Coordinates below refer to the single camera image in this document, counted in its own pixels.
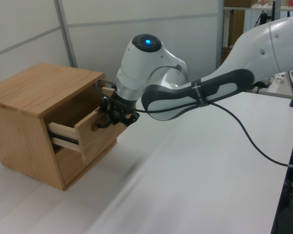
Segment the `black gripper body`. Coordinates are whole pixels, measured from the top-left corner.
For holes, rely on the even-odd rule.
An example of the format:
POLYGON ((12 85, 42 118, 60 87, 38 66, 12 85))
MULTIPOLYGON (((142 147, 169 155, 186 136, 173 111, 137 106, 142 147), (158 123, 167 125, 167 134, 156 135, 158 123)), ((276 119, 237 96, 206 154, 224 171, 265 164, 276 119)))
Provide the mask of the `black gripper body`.
POLYGON ((134 112, 136 102, 136 100, 126 100, 120 96, 112 96, 111 107, 119 113, 123 112, 125 115, 129 115, 134 112))

